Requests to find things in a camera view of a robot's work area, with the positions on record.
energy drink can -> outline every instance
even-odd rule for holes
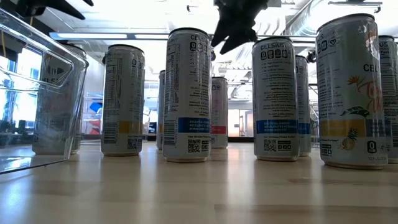
[[[326,165],[387,164],[379,39],[374,17],[352,14],[317,31],[321,159]]]
[[[159,73],[159,97],[157,100],[157,129],[156,129],[156,146],[162,150],[163,145],[163,128],[164,128],[164,78],[165,70]]]
[[[64,45],[68,50],[85,58],[84,50],[73,45]],[[71,55],[64,51],[57,52],[65,58]],[[35,117],[34,142],[32,151],[35,154],[56,154],[65,153],[67,139],[73,136],[75,142],[75,131],[68,132],[70,123],[73,120],[75,111],[75,100],[80,93],[78,90],[81,76],[85,75],[86,68],[76,72],[78,68],[72,68],[57,57],[44,54],[42,68],[40,70],[40,81],[54,85],[62,85],[57,92],[51,94],[47,90],[40,89],[37,92],[37,111]]]
[[[206,32],[173,30],[167,41],[163,156],[203,162],[210,154],[210,48]]]
[[[298,105],[298,140],[300,141],[300,156],[311,153],[311,121],[310,97],[308,95],[308,65],[307,59],[296,55],[297,105]]]
[[[211,79],[211,148],[228,146],[228,83],[223,77]]]
[[[398,163],[398,61],[397,44],[388,35],[379,36],[381,89],[387,132],[388,162]]]
[[[86,59],[86,52],[74,45],[71,44],[64,44],[64,46],[73,51],[74,53],[78,54],[79,56],[81,56],[83,59]],[[80,143],[81,140],[83,138],[82,132],[81,132],[81,119],[82,119],[82,114],[83,114],[83,99],[84,99],[84,94],[81,95],[81,103],[80,103],[80,107],[78,110],[78,114],[77,114],[77,119],[76,119],[76,133],[75,133],[75,137],[73,138],[73,142],[72,142],[72,149],[70,151],[70,154],[76,154],[79,150],[80,150]]]
[[[101,152],[136,156],[142,150],[144,52],[130,45],[111,45],[105,69]]]
[[[286,37],[257,41],[252,50],[254,154],[268,161],[296,161],[297,88],[293,43]]]

ceiling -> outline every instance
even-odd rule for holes
[[[93,0],[94,7],[82,0],[67,1],[86,17],[84,21],[54,9],[46,9],[39,19],[57,32],[136,34],[168,34],[179,27],[196,27],[213,34],[218,22],[213,0]],[[398,11],[396,0],[365,0],[370,6],[340,6],[331,2],[345,0],[270,0],[269,8],[256,17],[253,29],[258,35],[314,35],[319,24],[345,14],[367,12],[376,16],[380,34],[398,35],[398,25],[391,22]],[[374,13],[377,5],[381,11]],[[146,80],[157,80],[157,74],[165,67],[165,37],[162,40],[73,40],[72,43],[80,44],[99,62],[109,45],[139,47],[146,55]],[[295,43],[295,46],[296,53],[302,55],[313,49],[312,44]],[[213,73],[225,76],[229,82],[250,82],[252,43],[224,55],[217,53],[221,48],[222,44],[214,49]],[[315,64],[309,65],[309,82],[317,82]]]

table surface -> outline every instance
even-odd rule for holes
[[[249,143],[207,162],[166,162],[153,142],[136,157],[82,146],[70,161],[0,175],[0,223],[398,223],[398,166],[258,161]]]

transparent plastic bin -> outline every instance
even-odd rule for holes
[[[3,9],[0,31],[0,174],[69,159],[88,62]]]

can rim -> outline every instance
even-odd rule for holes
[[[225,77],[211,77],[211,78],[222,78],[222,79],[227,80]]]
[[[73,45],[73,44],[62,44],[62,45],[67,45],[67,46],[71,46],[71,47],[77,48],[77,49],[83,51],[85,54],[87,54],[86,51],[83,50],[81,47],[75,46],[75,45]]]
[[[307,58],[306,58],[306,57],[304,57],[304,56],[302,56],[302,55],[295,55],[295,57],[304,58],[304,59],[305,59],[305,61],[308,63],[308,60],[307,60]]]
[[[140,48],[135,47],[135,46],[133,46],[133,45],[128,45],[128,44],[113,44],[113,45],[110,45],[110,46],[108,47],[108,50],[109,50],[111,47],[131,47],[131,48],[137,49],[137,50],[141,51],[142,53],[144,53],[144,51],[141,50]]]
[[[328,24],[331,24],[332,22],[336,22],[336,21],[338,21],[338,20],[340,20],[340,19],[346,19],[346,18],[357,17],[357,16],[367,16],[367,17],[370,17],[370,18],[372,18],[372,19],[374,20],[374,16],[373,16],[373,15],[370,15],[370,14],[368,14],[368,13],[354,13],[354,14],[350,14],[350,15],[347,15],[347,16],[341,16],[341,17],[339,17],[339,18],[332,19],[331,21],[324,23],[322,26],[320,26],[320,27],[317,29],[317,33],[320,31],[320,29],[324,28],[324,27],[327,26]]]
[[[192,28],[192,27],[181,27],[181,28],[174,29],[174,30],[172,30],[172,31],[169,33],[169,36],[172,35],[172,33],[177,32],[177,31],[180,31],[180,30],[194,30],[194,31],[198,31],[198,32],[204,33],[204,34],[206,34],[207,37],[209,37],[209,35],[207,34],[207,32],[205,32],[205,31],[203,31],[203,30],[201,30],[201,29]]]
[[[390,38],[395,41],[395,38],[391,35],[380,35],[379,38]]]
[[[260,43],[260,42],[262,42],[262,41],[265,41],[265,40],[272,40],[272,39],[286,39],[286,40],[290,41],[291,43],[293,43],[293,41],[292,41],[289,37],[287,37],[287,36],[275,36],[275,37],[266,37],[266,38],[264,38],[264,39],[257,40],[257,41],[253,44],[253,47],[254,47],[256,44],[258,44],[258,43]]]

